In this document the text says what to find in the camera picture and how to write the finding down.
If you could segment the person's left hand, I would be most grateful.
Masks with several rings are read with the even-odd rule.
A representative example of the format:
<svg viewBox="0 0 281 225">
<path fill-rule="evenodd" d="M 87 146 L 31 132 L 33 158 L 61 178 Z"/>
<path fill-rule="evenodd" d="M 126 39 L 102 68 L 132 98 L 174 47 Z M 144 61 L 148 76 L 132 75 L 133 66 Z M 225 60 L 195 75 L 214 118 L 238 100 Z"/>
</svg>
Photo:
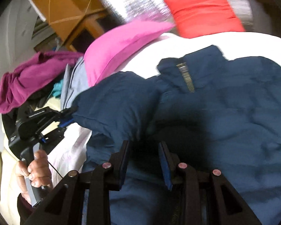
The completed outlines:
<svg viewBox="0 0 281 225">
<path fill-rule="evenodd" d="M 40 188 L 41 186 L 47 186 L 49 190 L 53 188 L 48 156 L 43 150 L 38 150 L 34 153 L 34 160 L 28 166 L 23 161 L 18 161 L 15 176 L 21 195 L 29 205 L 31 205 L 31 198 L 26 187 L 25 178 L 28 177 L 35 188 Z"/>
</svg>

